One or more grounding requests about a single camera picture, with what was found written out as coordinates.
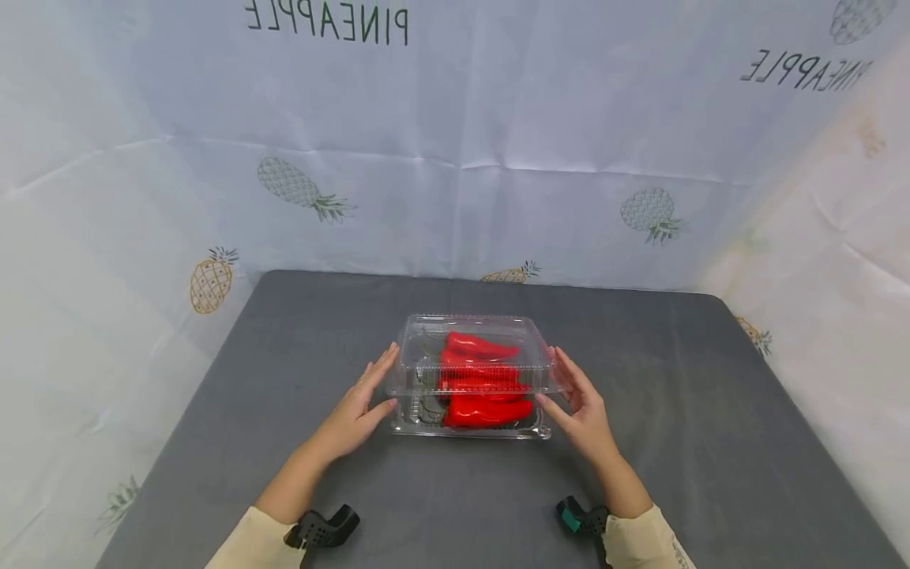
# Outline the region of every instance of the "teal button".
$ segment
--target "teal button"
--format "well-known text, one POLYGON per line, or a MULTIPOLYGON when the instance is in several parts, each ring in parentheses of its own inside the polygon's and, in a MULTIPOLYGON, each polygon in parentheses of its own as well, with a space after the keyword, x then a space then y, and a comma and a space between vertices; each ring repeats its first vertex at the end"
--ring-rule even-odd
POLYGON ((573 533, 578 532, 578 528, 581 527, 581 522, 575 519, 575 516, 571 514, 569 508, 562 510, 562 520, 569 526, 569 529, 573 533))

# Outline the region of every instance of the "clear plastic container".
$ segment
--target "clear plastic container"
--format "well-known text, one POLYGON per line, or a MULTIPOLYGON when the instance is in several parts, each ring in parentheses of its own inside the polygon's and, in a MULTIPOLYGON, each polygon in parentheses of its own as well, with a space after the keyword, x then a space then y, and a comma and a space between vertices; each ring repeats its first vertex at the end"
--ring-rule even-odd
POLYGON ((387 391, 392 430, 423 436, 549 439, 534 393, 558 391, 534 323, 514 316, 416 315, 387 391))

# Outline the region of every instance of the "left hand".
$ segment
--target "left hand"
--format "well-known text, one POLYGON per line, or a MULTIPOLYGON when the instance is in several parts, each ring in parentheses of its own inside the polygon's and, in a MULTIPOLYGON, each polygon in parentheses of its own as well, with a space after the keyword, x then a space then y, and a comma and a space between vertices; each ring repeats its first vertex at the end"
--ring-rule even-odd
POLYGON ((354 452, 395 409, 397 402, 394 399, 383 401, 373 409, 369 408, 369 401, 398 354, 398 344, 392 342, 376 363, 368 363, 357 383, 345 393, 335 410, 306 442, 306 446, 321 460, 328 463, 354 452))

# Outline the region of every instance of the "pineapple text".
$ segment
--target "pineapple text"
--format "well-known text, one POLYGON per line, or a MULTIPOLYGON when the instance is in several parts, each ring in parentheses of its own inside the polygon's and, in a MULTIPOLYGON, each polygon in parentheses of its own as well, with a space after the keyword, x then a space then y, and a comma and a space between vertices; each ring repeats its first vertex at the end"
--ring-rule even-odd
POLYGON ((350 2, 330 7, 328 0, 247 0, 244 10, 250 12, 247 27, 251 30, 278 32, 282 26, 295 34, 313 37, 335 37, 348 42, 370 41, 379 45, 380 37, 386 46, 396 42, 408 44, 408 9, 380 9, 350 2))
POLYGON ((841 59, 838 63, 830 60, 820 66, 822 59, 818 56, 806 57, 801 53, 784 51, 775 58, 769 57, 772 53, 770 49, 759 49, 758 53, 760 54, 758 59, 749 64, 751 68, 749 72, 740 76, 741 81, 764 83, 773 76, 773 80, 777 80, 777 85, 790 81, 794 84, 794 89, 798 88, 801 91, 809 87, 819 92, 848 89, 872 66, 871 61, 861 59, 855 61, 841 59))

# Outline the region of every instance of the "container lid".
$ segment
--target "container lid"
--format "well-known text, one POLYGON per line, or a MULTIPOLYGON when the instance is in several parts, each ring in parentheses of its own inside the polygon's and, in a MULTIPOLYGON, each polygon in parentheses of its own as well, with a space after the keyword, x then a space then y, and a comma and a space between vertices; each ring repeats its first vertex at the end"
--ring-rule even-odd
POLYGON ((558 391, 554 360, 528 318, 418 314, 399 337, 389 395, 530 395, 558 391))

